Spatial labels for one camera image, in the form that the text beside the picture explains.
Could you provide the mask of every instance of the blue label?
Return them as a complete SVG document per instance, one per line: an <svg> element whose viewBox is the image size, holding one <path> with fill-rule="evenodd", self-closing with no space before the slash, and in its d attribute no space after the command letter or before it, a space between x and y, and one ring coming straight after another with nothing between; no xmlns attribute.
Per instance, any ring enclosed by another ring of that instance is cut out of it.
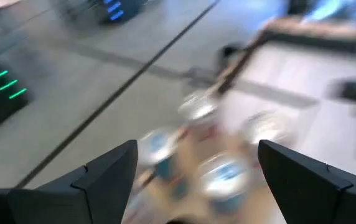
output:
<svg viewBox="0 0 356 224"><path fill-rule="evenodd" d="M240 168L234 163L230 163L221 167L218 172L221 179L230 180L240 174Z"/></svg>
<svg viewBox="0 0 356 224"><path fill-rule="evenodd" d="M157 134L155 135L151 141L151 149L153 152L160 150L167 142L167 136L165 134Z"/></svg>

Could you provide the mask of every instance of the white surface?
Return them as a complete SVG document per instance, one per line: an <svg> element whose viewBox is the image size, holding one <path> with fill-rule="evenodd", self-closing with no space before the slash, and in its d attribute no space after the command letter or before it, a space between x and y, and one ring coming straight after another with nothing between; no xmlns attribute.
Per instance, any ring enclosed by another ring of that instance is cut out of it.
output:
<svg viewBox="0 0 356 224"><path fill-rule="evenodd" d="M237 132L247 117L274 109L296 122L292 149L356 175L356 104L336 100L332 88L350 77L356 78L353 55L265 45L225 96L225 127ZM270 223L284 223L274 210Z"/></svg>
<svg viewBox="0 0 356 224"><path fill-rule="evenodd" d="M154 166L167 159L177 148L176 139L171 137L173 128L159 128L147 133L138 141L138 162Z"/></svg>

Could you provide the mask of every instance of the gray floor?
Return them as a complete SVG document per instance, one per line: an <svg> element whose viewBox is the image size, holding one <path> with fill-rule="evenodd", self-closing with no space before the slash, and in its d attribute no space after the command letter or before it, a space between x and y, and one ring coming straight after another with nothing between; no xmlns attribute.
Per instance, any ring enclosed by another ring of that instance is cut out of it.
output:
<svg viewBox="0 0 356 224"><path fill-rule="evenodd" d="M187 89L179 74L193 66L212 71L218 48L248 41L262 22L282 13L283 4L260 2L264 4L220 1L28 187L50 181L150 129L179 126L182 119L176 109ZM29 36L21 45L34 51L45 75L31 74L27 82L34 86L34 101L0 126L0 187L18 184L212 3L155 0L122 26L87 27L79 34L66 28L51 4L27 0L13 6L17 29Z"/></svg>

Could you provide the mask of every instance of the blue light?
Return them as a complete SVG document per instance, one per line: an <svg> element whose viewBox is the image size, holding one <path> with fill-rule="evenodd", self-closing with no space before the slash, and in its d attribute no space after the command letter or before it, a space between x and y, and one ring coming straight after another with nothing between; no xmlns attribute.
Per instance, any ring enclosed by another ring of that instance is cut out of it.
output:
<svg viewBox="0 0 356 224"><path fill-rule="evenodd" d="M111 20L116 20L117 18L119 18L120 16L122 16L124 14L123 10L118 11L116 14L112 15L110 17Z"/></svg>
<svg viewBox="0 0 356 224"><path fill-rule="evenodd" d="M108 8L108 12L112 12L115 9L117 9L121 5L120 2L116 2L114 5L112 5L110 8Z"/></svg>
<svg viewBox="0 0 356 224"><path fill-rule="evenodd" d="M309 13L308 16L306 16L306 19L311 21L326 19L339 11L340 8L343 7L342 4L341 0L320 1L316 6L316 10Z"/></svg>

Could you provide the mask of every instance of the table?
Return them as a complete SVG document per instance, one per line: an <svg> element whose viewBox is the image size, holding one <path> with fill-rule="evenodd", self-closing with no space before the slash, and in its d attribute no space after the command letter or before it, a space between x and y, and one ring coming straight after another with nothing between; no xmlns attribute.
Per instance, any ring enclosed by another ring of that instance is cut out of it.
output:
<svg viewBox="0 0 356 224"><path fill-rule="evenodd" d="M274 21L269 26L269 29L287 29L288 26L293 29L296 22ZM297 26L302 32L308 29L300 23ZM312 29L313 35L331 35L334 38L338 37L338 33L341 37L344 33L350 34L352 29L341 29L335 33L334 30L326 32L325 24L320 31L319 28ZM296 124L296 141L291 146L293 150L356 175L356 105L335 99L333 94L336 89L332 88L336 81L353 77L356 78L354 55L290 44L266 44L252 56L233 87L222 96L225 148L237 156L246 157L246 149L237 136L241 124L259 111L275 110L289 116ZM156 207L170 218L189 215L205 223L218 223L206 200L193 187L193 173L199 164L192 151L190 139L182 138L177 157L192 186L185 198L178 201L171 199L169 187L158 178L147 184L146 192L155 199ZM149 170L139 181L149 181L151 173ZM249 191L241 209L239 223L285 223L267 186Z"/></svg>

